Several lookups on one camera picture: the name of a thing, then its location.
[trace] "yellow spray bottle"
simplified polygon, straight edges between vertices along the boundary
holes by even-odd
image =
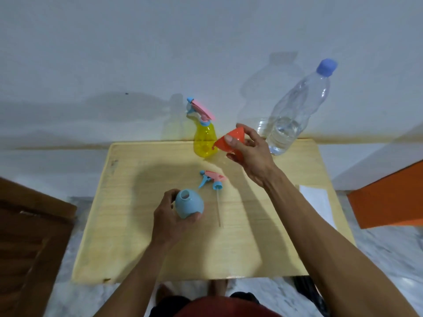
[[[196,122],[197,131],[194,135],[194,152],[202,158],[209,157],[217,152],[217,149],[213,149],[213,144],[217,140],[216,132],[211,122],[211,120],[214,120],[214,116],[194,98],[187,98],[187,101],[187,114],[192,112],[200,114],[200,120]]]

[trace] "hand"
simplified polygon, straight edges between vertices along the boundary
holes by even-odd
[[[250,136],[251,139],[246,139],[245,145],[237,139],[226,135],[225,141],[231,147],[239,150],[244,156],[244,160],[239,160],[235,154],[228,153],[226,156],[239,163],[245,170],[247,176],[263,187],[266,178],[279,168],[275,165],[269,146],[258,133],[246,125],[237,123],[236,127],[243,127],[244,132]]]
[[[163,246],[166,251],[170,250],[181,239],[183,233],[201,217],[201,213],[193,213],[185,219],[178,216],[171,205],[178,192],[179,189],[165,192],[160,205],[154,211],[151,244]]]

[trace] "wooden table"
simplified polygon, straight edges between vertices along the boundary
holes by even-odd
[[[316,143],[300,139],[275,162],[296,185],[325,188],[338,231],[354,243]],[[198,192],[202,219],[170,254],[160,280],[306,275],[307,272],[266,192],[219,151],[203,160],[192,142],[115,143],[109,149],[72,279],[119,282],[151,239],[153,211],[171,188],[197,190],[200,170],[224,174],[219,192]]]

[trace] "funnel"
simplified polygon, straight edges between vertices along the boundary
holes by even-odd
[[[230,135],[231,137],[238,139],[242,144],[245,143],[245,134],[244,134],[244,128],[243,127],[239,127],[236,128],[230,132],[227,133],[228,135]],[[232,153],[235,151],[235,149],[233,149],[229,144],[226,143],[225,138],[220,137],[214,144],[213,147],[216,146],[218,147],[220,150],[223,150],[225,152],[228,153]]]

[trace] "plastic bottle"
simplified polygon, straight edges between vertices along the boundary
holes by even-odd
[[[304,77],[275,106],[270,117],[274,125],[266,139],[273,155],[284,153],[307,127],[310,116],[329,94],[329,77],[337,65],[332,59],[322,60],[315,72]]]
[[[193,98],[187,98],[187,101],[187,114],[192,112],[200,114],[200,120],[194,119],[197,125],[194,135],[194,153],[202,158],[209,157],[217,152],[217,149],[213,149],[213,144],[217,140],[214,125],[211,122],[214,116]]]

